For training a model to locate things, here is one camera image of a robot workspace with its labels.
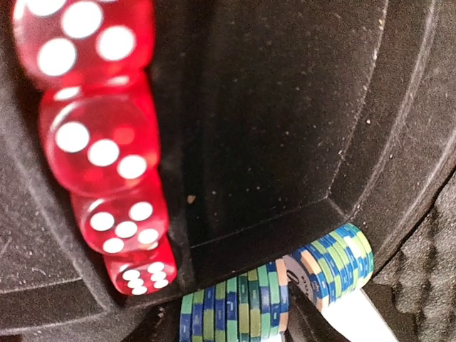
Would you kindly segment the blue green chip stack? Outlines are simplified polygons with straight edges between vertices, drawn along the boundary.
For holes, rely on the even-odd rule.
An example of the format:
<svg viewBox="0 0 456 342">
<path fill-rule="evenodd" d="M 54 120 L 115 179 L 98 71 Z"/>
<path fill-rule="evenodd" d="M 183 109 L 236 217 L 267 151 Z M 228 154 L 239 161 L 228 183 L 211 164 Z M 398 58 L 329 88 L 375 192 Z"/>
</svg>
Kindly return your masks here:
<svg viewBox="0 0 456 342">
<path fill-rule="evenodd" d="M 182 298 L 179 341 L 285 341 L 289 290 L 282 258 Z"/>
</svg>

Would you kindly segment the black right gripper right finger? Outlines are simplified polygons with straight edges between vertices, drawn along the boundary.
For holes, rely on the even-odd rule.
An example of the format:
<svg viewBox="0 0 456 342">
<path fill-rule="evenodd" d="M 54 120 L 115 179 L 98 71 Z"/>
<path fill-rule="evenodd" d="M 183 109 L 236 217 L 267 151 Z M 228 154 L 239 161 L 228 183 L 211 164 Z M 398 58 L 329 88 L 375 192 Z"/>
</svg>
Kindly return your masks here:
<svg viewBox="0 0 456 342">
<path fill-rule="evenodd" d="M 342 336 L 355 342 L 398 342 L 362 289 L 338 299 L 322 311 L 323 317 Z"/>
</svg>

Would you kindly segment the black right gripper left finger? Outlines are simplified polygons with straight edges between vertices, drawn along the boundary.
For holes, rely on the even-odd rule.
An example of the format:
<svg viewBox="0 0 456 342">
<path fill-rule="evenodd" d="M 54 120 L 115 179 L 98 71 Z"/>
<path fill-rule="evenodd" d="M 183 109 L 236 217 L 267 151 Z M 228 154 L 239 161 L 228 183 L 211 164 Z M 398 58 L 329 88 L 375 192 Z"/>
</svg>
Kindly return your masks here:
<svg viewBox="0 0 456 342">
<path fill-rule="evenodd" d="M 292 281 L 289 282 L 289 302 L 287 341 L 342 341 L 342 335 L 326 321 Z"/>
</svg>

